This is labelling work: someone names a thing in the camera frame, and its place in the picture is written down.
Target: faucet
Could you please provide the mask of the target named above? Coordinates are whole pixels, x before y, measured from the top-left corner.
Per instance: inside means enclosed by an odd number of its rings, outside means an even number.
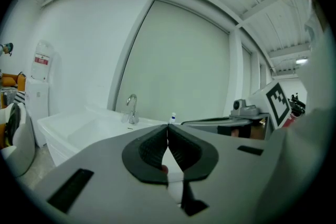
[[[131,110],[130,115],[129,115],[129,123],[136,124],[139,122],[139,117],[135,114],[136,113],[135,108],[137,107],[138,99],[134,93],[131,94],[130,97],[128,97],[126,105],[128,105],[131,102],[132,98],[134,98],[134,104],[133,104],[133,109]]]

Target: floor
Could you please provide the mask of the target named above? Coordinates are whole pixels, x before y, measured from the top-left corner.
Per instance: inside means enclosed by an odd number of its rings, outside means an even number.
[[[37,183],[54,168],[55,165],[47,145],[41,148],[36,147],[33,163],[25,174],[18,177],[18,180],[28,188],[34,189]]]

